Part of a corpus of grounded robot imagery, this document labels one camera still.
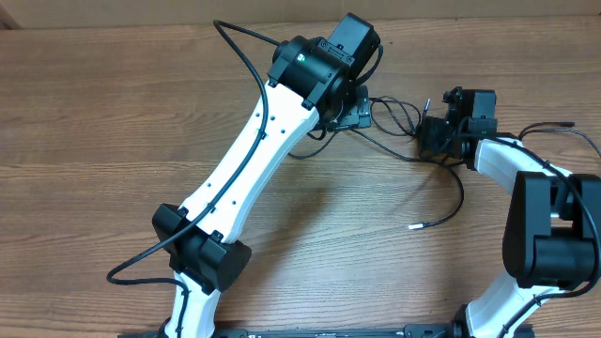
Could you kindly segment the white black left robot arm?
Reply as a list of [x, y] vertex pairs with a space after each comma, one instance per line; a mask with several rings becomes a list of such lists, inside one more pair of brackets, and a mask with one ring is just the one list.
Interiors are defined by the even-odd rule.
[[310, 131], [370, 127], [366, 64], [382, 54], [374, 26], [352, 13], [328, 38], [278, 43], [253, 114], [221, 162], [180, 206], [162, 204], [153, 215], [176, 285], [159, 336], [213, 335], [219, 298], [252, 254], [239, 236], [256, 198]]

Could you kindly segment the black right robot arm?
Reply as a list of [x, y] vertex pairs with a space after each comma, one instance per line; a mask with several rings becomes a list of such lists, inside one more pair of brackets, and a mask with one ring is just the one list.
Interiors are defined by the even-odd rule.
[[591, 291], [600, 280], [600, 179], [541, 159], [520, 135], [498, 131], [492, 90], [447, 91], [443, 118], [424, 115], [420, 158], [457, 159], [511, 196], [503, 271], [447, 325], [422, 337], [532, 337], [525, 320], [547, 301]]

